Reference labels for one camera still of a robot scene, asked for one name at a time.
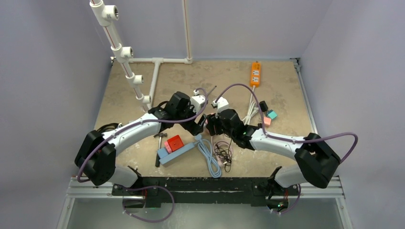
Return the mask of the salmon pink USB charger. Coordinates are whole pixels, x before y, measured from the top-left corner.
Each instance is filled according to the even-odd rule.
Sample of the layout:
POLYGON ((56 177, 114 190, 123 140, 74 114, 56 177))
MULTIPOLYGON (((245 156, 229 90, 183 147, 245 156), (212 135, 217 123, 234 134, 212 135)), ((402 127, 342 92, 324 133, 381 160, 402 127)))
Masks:
POLYGON ((264 117, 262 123, 263 123, 263 125, 264 125, 265 127, 270 127, 271 122, 272 122, 272 119, 271 119, 271 118, 264 117))

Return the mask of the black power adapter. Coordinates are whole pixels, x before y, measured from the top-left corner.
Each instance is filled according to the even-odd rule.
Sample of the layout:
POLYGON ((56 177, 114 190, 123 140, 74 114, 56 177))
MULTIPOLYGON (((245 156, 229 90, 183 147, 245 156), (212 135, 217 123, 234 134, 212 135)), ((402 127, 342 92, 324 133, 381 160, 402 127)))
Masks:
POLYGON ((263 112, 263 113, 266 113, 268 111, 268 106, 265 101, 259 102, 259 108, 260 108, 261 112, 263 112))

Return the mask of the teal USB charger plug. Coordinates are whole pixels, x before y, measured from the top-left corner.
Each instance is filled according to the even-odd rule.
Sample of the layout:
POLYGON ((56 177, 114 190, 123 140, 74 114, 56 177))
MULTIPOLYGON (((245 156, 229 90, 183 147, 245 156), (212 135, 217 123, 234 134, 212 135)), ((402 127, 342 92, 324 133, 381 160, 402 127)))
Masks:
POLYGON ((274 110, 268 110, 266 112, 266 116, 268 118, 270 118, 271 120, 273 120, 273 119, 277 118, 277 113, 274 110))

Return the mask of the orange power strip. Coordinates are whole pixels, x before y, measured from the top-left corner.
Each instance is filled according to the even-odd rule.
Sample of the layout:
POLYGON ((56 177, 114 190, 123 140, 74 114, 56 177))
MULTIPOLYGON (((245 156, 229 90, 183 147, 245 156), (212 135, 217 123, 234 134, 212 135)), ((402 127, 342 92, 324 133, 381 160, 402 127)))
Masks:
POLYGON ((250 71, 250 86, 251 87, 258 87, 260 85, 261 79, 261 63, 253 62, 251 64, 251 71, 250 71))

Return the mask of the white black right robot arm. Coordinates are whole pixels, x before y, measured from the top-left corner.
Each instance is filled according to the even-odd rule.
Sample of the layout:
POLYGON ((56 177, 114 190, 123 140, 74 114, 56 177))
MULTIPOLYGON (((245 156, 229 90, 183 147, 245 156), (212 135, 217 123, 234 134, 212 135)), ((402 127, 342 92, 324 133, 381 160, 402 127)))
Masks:
POLYGON ((310 183, 326 188, 341 163, 334 150, 315 133, 307 136, 287 136, 264 131, 261 124, 245 125, 234 109, 207 115, 210 135, 225 134, 240 148, 267 151, 296 161, 295 166, 276 169, 268 188, 280 194, 295 184, 310 183))

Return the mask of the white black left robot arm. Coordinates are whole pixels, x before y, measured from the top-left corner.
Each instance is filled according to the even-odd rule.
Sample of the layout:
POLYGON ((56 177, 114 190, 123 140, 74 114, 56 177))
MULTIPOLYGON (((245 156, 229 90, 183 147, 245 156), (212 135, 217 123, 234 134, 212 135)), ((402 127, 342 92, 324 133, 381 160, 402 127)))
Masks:
POLYGON ((139 119, 111 131, 89 132, 75 158, 79 168, 77 180, 100 186, 106 182, 124 186, 130 195, 142 190, 140 174, 129 167, 116 165, 116 157, 124 150, 175 124, 192 135, 202 132, 206 116, 201 115, 207 105, 207 95, 189 97, 176 92, 169 101, 151 108, 139 119))

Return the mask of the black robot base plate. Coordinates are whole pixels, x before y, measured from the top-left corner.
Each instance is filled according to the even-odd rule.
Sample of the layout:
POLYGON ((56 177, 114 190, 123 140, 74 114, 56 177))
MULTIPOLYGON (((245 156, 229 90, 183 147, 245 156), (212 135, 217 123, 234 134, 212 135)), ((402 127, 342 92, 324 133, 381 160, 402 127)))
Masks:
POLYGON ((147 208, 162 203, 249 204, 276 206, 276 201, 298 195, 298 186, 282 188, 267 177, 143 177, 131 188, 114 184, 113 196, 139 197, 147 208))

